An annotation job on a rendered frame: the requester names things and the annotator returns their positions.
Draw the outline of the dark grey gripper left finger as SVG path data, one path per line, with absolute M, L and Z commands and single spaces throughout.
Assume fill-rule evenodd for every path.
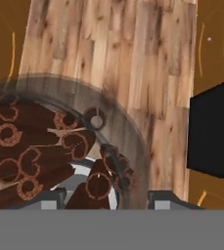
M 14 206 L 14 209 L 58 210 L 65 208 L 67 190 L 58 187 L 54 190 L 43 190 L 33 199 Z

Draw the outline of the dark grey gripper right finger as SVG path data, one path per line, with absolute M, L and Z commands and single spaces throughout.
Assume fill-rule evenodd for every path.
M 171 190 L 149 190 L 148 200 L 148 208 L 153 210 L 201 210 L 200 206 L 181 200 Z

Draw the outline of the glass jar of cinnamon sticks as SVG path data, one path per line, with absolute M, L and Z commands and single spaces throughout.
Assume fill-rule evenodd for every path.
M 126 110 L 56 75 L 0 82 L 0 209 L 144 209 L 149 158 Z

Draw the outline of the black box appliance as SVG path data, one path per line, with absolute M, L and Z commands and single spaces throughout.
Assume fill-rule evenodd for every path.
M 224 179 L 224 82 L 190 98 L 187 167 Z

